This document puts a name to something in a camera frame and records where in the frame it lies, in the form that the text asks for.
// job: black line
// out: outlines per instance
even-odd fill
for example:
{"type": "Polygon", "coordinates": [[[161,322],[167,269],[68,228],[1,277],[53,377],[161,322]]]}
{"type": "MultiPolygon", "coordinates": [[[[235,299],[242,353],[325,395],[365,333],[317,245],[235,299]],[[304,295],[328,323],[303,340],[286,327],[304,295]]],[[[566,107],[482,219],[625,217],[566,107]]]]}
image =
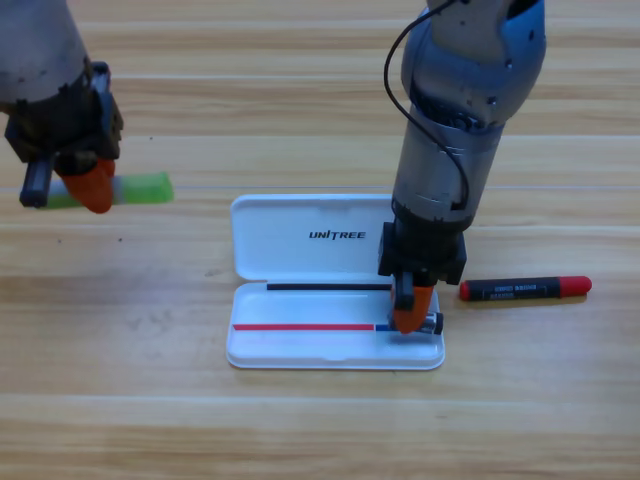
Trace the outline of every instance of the black line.
{"type": "Polygon", "coordinates": [[[391,290],[391,284],[380,283],[268,283],[267,290],[391,290]]]}

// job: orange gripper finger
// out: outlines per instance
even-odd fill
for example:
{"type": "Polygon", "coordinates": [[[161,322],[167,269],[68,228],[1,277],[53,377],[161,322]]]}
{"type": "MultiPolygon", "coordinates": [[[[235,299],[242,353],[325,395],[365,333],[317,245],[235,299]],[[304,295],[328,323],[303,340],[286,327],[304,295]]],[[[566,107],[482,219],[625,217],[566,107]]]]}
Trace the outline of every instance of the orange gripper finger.
{"type": "Polygon", "coordinates": [[[82,175],[62,176],[69,194],[88,210],[106,213],[113,203],[111,179],[115,174],[113,160],[99,159],[97,165],[82,175]]]}
{"type": "Polygon", "coordinates": [[[429,313],[432,294],[433,287],[413,287],[413,309],[393,311],[393,323],[400,333],[408,334],[420,328],[429,313]]]}

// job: black cable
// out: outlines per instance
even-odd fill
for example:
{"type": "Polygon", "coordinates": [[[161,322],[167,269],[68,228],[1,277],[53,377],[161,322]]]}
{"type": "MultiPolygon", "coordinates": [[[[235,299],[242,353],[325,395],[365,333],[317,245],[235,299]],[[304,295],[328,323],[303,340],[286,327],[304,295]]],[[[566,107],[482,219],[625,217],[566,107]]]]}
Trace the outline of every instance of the black cable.
{"type": "Polygon", "coordinates": [[[437,14],[441,13],[442,11],[444,11],[447,8],[449,8],[451,5],[453,5],[457,1],[458,0],[448,0],[447,2],[443,3],[439,7],[434,8],[433,10],[430,10],[425,15],[423,15],[421,17],[418,17],[416,20],[414,20],[409,25],[407,25],[407,27],[402,31],[402,33],[398,36],[396,41],[393,43],[393,46],[391,47],[391,50],[389,50],[389,54],[387,55],[387,60],[384,63],[384,89],[386,90],[387,95],[389,96],[389,98],[391,99],[393,104],[396,106],[396,108],[398,110],[400,110],[400,112],[405,117],[407,117],[407,119],[413,125],[415,125],[422,133],[424,133],[444,153],[446,153],[447,156],[451,159],[451,161],[454,163],[454,165],[458,169],[458,172],[460,173],[460,179],[462,180],[462,195],[461,195],[460,205],[457,206],[457,207],[460,208],[461,210],[464,210],[466,208],[467,202],[469,200],[469,179],[467,178],[467,174],[465,173],[464,169],[462,168],[462,165],[460,164],[460,161],[451,153],[451,151],[447,148],[446,145],[444,145],[436,137],[434,137],[431,133],[429,133],[427,131],[427,129],[425,129],[422,125],[420,125],[420,123],[409,112],[407,112],[402,105],[400,105],[400,102],[398,102],[398,99],[395,97],[395,95],[391,91],[391,87],[389,86],[389,66],[391,65],[391,59],[393,58],[393,54],[395,53],[396,49],[398,48],[398,45],[400,45],[400,42],[402,42],[404,37],[406,37],[407,34],[411,30],[413,30],[416,26],[420,25],[422,22],[428,20],[429,18],[433,17],[434,15],[437,15],[437,14]]]}

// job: dark robot arm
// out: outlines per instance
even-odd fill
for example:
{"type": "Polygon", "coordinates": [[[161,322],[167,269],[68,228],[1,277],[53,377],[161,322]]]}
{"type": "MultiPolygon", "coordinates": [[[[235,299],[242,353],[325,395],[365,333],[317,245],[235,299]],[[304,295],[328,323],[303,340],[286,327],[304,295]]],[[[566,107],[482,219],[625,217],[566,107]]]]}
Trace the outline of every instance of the dark robot arm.
{"type": "Polygon", "coordinates": [[[444,10],[415,26],[405,48],[402,83],[417,125],[407,126],[395,219],[380,245],[379,274],[394,276],[393,321],[403,333],[419,327],[438,281],[460,282],[463,232],[546,51],[544,0],[429,0],[428,7],[421,17],[444,10]]]}
{"type": "Polygon", "coordinates": [[[46,206],[55,171],[89,210],[109,210],[123,120],[65,0],[0,0],[0,112],[27,165],[24,206],[46,206]]]}

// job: red line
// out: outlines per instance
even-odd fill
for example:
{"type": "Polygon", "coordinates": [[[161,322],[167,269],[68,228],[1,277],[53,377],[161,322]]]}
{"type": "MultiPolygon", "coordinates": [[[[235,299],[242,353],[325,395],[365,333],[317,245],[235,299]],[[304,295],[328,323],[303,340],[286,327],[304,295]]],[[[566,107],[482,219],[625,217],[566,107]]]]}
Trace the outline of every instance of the red line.
{"type": "Polygon", "coordinates": [[[369,324],[345,324],[345,323],[308,323],[308,324],[287,324],[287,323],[238,323],[233,325],[234,330],[280,330],[280,331],[362,331],[374,330],[374,326],[369,324]]]}

